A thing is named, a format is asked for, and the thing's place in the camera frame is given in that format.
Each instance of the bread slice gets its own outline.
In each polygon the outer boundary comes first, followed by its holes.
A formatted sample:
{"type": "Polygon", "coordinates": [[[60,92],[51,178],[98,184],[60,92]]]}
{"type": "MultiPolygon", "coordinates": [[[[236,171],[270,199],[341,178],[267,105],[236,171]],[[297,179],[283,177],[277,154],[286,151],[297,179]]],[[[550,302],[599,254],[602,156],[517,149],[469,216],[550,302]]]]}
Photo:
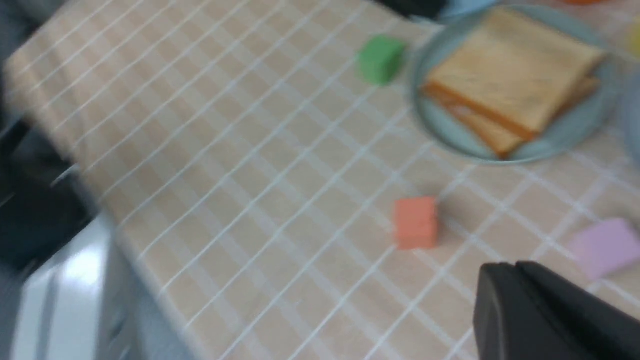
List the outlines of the bread slice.
{"type": "Polygon", "coordinates": [[[426,84],[533,140],[604,56],[597,47],[500,6],[426,84]]]}
{"type": "MultiPolygon", "coordinates": [[[[598,88],[599,84],[600,80],[597,78],[583,80],[577,91],[561,108],[557,117],[589,97],[598,88]]],[[[495,153],[498,159],[506,159],[526,142],[526,140],[505,129],[500,124],[474,113],[464,105],[459,105],[455,99],[448,95],[430,94],[430,96],[437,104],[447,110],[451,116],[473,131],[495,153]]]]}

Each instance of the tiled tablecloth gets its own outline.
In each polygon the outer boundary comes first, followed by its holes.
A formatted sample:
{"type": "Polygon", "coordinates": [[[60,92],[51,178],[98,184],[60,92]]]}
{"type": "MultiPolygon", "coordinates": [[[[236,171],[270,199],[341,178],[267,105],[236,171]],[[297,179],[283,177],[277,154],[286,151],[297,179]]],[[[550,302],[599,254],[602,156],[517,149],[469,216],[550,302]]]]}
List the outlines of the tiled tablecloth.
{"type": "MultiPolygon", "coordinates": [[[[616,45],[640,11],[545,2],[616,45]]],[[[640,316],[640,267],[589,283],[565,247],[603,218],[640,224],[616,126],[552,160],[477,166],[414,124],[406,73],[355,75],[371,34],[415,48],[437,29],[361,0],[80,0],[12,69],[202,359],[476,358],[487,261],[535,259],[640,316]],[[392,205],[416,195],[440,201],[440,246],[395,251],[392,205]]]]}

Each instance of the light blue plate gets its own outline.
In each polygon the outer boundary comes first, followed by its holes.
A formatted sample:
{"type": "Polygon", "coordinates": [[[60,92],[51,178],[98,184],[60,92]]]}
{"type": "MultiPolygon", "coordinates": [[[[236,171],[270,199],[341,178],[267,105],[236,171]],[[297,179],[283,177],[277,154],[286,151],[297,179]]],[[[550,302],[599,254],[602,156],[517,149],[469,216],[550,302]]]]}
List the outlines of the light blue plate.
{"type": "MultiPolygon", "coordinates": [[[[544,6],[514,5],[511,7],[587,44],[607,48],[605,42],[588,26],[564,13],[544,6]]],[[[605,60],[595,71],[595,75],[600,79],[600,88],[596,93],[555,121],[540,139],[522,146],[504,161],[499,160],[465,126],[431,99],[424,97],[419,87],[428,72],[462,44],[485,14],[486,11],[477,12],[454,21],[437,34],[416,56],[417,61],[409,85],[411,102],[417,120],[440,145],[481,163],[512,165],[548,158],[571,149],[602,125],[616,93],[616,71],[610,59],[605,60]]]]}
{"type": "Polygon", "coordinates": [[[438,20],[449,20],[494,5],[497,0],[449,0],[438,20]]]}

